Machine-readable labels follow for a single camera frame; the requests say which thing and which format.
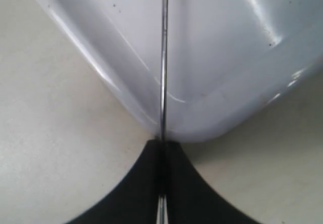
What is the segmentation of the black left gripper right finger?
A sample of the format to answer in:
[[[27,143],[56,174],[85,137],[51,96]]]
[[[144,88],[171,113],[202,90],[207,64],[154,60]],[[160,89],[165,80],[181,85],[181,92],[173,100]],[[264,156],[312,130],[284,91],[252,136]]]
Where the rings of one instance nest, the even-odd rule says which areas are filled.
[[[181,145],[166,144],[169,223],[252,223],[201,177]]]

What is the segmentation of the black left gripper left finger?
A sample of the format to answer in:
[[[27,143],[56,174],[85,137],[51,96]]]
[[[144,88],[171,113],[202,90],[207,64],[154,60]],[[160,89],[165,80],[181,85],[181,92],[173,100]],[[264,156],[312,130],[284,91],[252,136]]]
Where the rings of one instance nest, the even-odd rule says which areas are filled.
[[[117,186],[68,223],[156,223],[162,159],[159,141],[147,141]]]

